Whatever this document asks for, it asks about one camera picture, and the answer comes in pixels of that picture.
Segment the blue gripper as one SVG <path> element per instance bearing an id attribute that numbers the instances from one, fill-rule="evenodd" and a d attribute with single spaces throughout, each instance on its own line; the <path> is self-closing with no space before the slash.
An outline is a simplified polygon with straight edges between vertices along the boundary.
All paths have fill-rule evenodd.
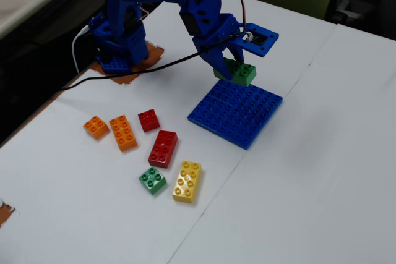
<path id="1" fill-rule="evenodd" d="M 193 43 L 199 56 L 227 80 L 232 75 L 223 51 L 228 48 L 235 61 L 244 62 L 243 49 L 236 45 L 238 38 L 243 37 L 242 31 L 243 24 L 233 14 L 193 15 Z"/>

